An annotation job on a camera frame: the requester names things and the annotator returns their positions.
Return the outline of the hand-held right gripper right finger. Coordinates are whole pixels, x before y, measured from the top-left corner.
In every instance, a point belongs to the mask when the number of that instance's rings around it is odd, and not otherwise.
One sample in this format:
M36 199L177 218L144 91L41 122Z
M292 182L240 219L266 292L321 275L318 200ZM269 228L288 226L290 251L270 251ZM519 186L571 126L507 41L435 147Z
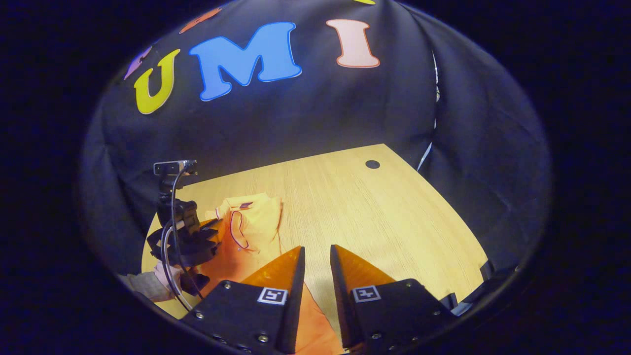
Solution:
M394 280L340 245L330 266L341 342L352 353L403 353L456 321L419 281Z

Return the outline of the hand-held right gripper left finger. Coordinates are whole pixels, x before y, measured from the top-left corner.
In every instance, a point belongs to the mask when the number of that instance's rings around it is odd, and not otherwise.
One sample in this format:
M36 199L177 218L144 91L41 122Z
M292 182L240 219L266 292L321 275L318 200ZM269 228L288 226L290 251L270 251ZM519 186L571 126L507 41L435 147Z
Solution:
M293 355L306 271L295 247L241 282L221 281L182 323L235 355Z

